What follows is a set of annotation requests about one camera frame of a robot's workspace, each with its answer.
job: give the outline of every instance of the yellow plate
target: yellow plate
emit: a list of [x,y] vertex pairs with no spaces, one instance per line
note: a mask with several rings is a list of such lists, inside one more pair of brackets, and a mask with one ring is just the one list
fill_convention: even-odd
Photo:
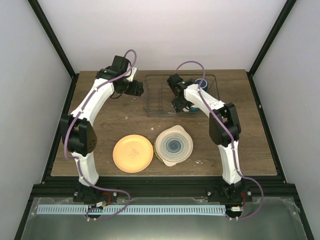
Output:
[[141,135],[121,138],[113,149],[113,161],[124,172],[137,173],[148,167],[154,156],[152,144]]

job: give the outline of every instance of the brown wood surface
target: brown wood surface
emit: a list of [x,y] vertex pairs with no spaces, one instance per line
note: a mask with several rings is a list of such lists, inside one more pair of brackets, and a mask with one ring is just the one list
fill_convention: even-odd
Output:
[[[83,71],[79,75],[70,106],[72,112],[84,99],[95,80],[96,71]],[[136,77],[144,81],[147,74],[171,74],[174,71],[140,71]],[[181,71],[184,74],[201,73],[196,70]],[[241,129],[239,140],[239,162],[244,175],[276,175],[275,165],[267,143],[250,84],[244,70],[208,70],[215,74],[220,99],[234,103]],[[94,121],[97,146],[94,161],[100,176],[214,176],[222,174],[222,163],[218,147],[209,137],[208,118],[203,113],[181,117],[161,115],[149,117],[144,109],[147,94],[141,97],[122,95],[108,99]],[[168,167],[153,157],[150,165],[141,172],[126,173],[113,161],[113,148],[118,140],[130,134],[145,136],[153,144],[156,137],[174,125],[181,125],[192,137],[193,152],[190,158]],[[64,158],[60,142],[54,161],[52,176],[77,176],[74,161]]]

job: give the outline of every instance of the gray floor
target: gray floor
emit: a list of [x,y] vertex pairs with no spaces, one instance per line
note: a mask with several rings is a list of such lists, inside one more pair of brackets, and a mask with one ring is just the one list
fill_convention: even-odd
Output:
[[[246,203],[245,214],[258,206]],[[305,240],[298,209],[291,199],[266,198],[252,218],[224,216],[123,215],[87,222],[82,215],[34,215],[23,240]]]

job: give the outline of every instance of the wall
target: wall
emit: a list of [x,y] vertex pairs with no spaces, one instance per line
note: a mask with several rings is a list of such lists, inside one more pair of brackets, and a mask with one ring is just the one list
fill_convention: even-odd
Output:
[[26,0],[0,2],[0,233],[14,238],[39,184],[70,77]]
[[288,182],[320,239],[320,2],[297,1],[254,81]]
[[[140,70],[249,70],[285,0],[39,0],[75,71],[133,48]],[[196,65],[185,68],[195,69]]]

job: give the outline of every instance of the purple cable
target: purple cable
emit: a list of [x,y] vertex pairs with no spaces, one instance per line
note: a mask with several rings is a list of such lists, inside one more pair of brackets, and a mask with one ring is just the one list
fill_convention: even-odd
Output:
[[261,203],[259,205],[259,207],[257,208],[257,210],[255,210],[253,213],[249,214],[248,216],[244,216],[244,217],[241,217],[239,218],[239,220],[244,220],[244,219],[248,219],[252,216],[254,216],[255,214],[257,214],[261,207],[262,207],[262,204],[264,202],[264,199],[265,199],[265,196],[264,196],[264,191],[261,187],[261,185],[253,178],[251,177],[247,177],[247,176],[243,176],[242,173],[239,171],[238,169],[238,166],[237,166],[237,158],[236,158],[236,151],[235,151],[235,139],[234,139],[234,136],[232,136],[231,132],[226,128],[226,126],[223,124],[223,122],[218,118],[218,116],[215,114],[215,112],[210,108],[210,106],[208,105],[208,103],[206,102],[206,100],[204,99],[204,97],[202,96],[202,93],[201,93],[201,88],[200,86],[202,85],[202,82],[203,80],[205,79],[205,76],[206,76],[206,70],[204,68],[204,66],[197,62],[197,61],[185,61],[183,63],[181,63],[175,70],[175,72],[177,73],[179,68],[185,64],[188,64],[188,63],[194,63],[194,64],[197,64],[199,65],[201,68],[202,68],[202,71],[203,71],[203,75],[202,75],[202,79],[198,85],[198,93],[199,93],[199,96],[200,98],[202,99],[204,105],[206,106],[206,108],[210,111],[210,113],[212,114],[212,116],[214,117],[214,119],[219,123],[219,125],[223,128],[223,130],[226,131],[226,133],[229,135],[229,137],[231,138],[231,147],[232,147],[232,156],[233,156],[233,162],[234,162],[234,166],[235,166],[235,170],[236,172],[239,174],[240,177],[242,177],[243,179],[246,179],[246,180],[250,180],[252,182],[254,182],[260,189],[261,191]]
[[[136,61],[137,61],[137,53],[135,50],[133,49],[129,49],[128,51],[126,51],[126,53],[124,54],[124,57],[127,56],[128,53],[130,52],[133,52],[134,54],[134,60],[133,60],[133,63],[131,64],[131,67],[123,74],[115,77],[115,78],[112,78],[110,79],[109,81],[106,81],[102,84],[100,84],[98,87],[97,87],[97,90],[99,90],[101,87],[103,87],[104,85],[108,84],[108,83],[112,83],[120,78],[123,78],[124,76],[126,76],[129,72],[131,72],[131,70],[134,68],[135,64],[136,64]],[[89,103],[90,99],[93,97],[93,95],[96,93],[97,91],[94,90],[90,93],[90,95],[88,96],[88,98],[85,100],[85,102],[83,103],[82,107],[81,107],[81,110],[84,110],[85,107],[87,106],[87,104]],[[64,157],[65,159],[67,160],[76,160],[76,159],[79,159],[78,157],[68,157],[68,140],[69,140],[69,136],[70,136],[70,133],[71,133],[71,130],[73,129],[76,121],[78,120],[79,116],[81,115],[81,111],[78,112],[78,114],[74,117],[74,119],[72,120],[67,132],[66,132],[66,135],[65,135],[65,139],[64,139],[64,146],[63,146],[63,152],[64,152]],[[80,161],[77,161],[77,166],[78,166],[78,171],[79,171],[79,174],[80,176],[83,178],[83,180],[91,187],[95,188],[95,189],[98,189],[98,190],[101,190],[101,191],[108,191],[108,192],[118,192],[118,193],[123,193],[123,194],[126,194],[128,196],[128,203],[122,208],[120,209],[119,211],[117,211],[116,213],[110,215],[110,216],[107,216],[107,217],[99,217],[98,219],[99,220],[103,220],[103,219],[109,219],[109,218],[112,218],[116,215],[118,215],[119,213],[121,213],[123,210],[125,210],[127,208],[127,206],[129,205],[130,203],[130,200],[131,200],[131,197],[130,197],[130,194],[127,192],[127,191],[123,191],[123,190],[119,190],[119,189],[109,189],[109,188],[102,188],[102,187],[98,187],[98,186],[95,186],[93,184],[91,184],[91,182],[89,182],[83,175],[83,172],[81,170],[81,166],[80,166]],[[88,217],[88,214],[89,214],[90,210],[86,213],[86,217],[87,219],[89,218]]]

